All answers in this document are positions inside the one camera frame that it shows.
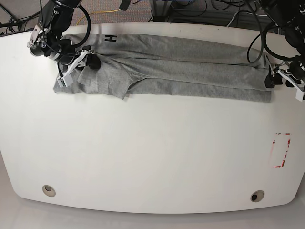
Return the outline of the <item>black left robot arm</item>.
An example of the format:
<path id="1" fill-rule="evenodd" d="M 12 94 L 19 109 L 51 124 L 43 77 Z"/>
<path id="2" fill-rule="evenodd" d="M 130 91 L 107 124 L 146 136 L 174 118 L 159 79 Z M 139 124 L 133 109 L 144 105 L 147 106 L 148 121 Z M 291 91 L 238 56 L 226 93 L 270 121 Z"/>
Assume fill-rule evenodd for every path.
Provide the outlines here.
<path id="1" fill-rule="evenodd" d="M 260 0 L 259 4 L 272 20 L 262 32 L 265 50 L 276 59 L 287 64 L 288 73 L 294 83 L 305 82 L 305 2 L 303 0 Z M 281 56 L 269 49 L 266 37 L 269 30 L 281 28 L 288 44 L 295 48 L 299 55 Z"/>

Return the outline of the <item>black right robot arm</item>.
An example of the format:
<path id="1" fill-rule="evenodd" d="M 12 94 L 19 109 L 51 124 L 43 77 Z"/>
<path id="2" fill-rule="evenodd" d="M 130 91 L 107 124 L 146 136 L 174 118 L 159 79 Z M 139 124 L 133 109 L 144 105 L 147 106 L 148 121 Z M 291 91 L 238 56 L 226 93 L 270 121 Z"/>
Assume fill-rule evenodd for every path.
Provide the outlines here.
<path id="1" fill-rule="evenodd" d="M 89 66 L 92 70 L 101 67 L 101 61 L 91 47 L 85 46 L 91 33 L 89 13 L 80 0 L 50 0 L 40 6 L 38 23 L 31 33 L 27 47 L 33 56 L 45 56 L 57 62 L 61 84 L 67 86 L 72 79 L 71 73 L 76 68 Z M 87 19 L 84 38 L 77 43 L 62 37 L 69 28 L 75 9 L 80 9 Z"/>

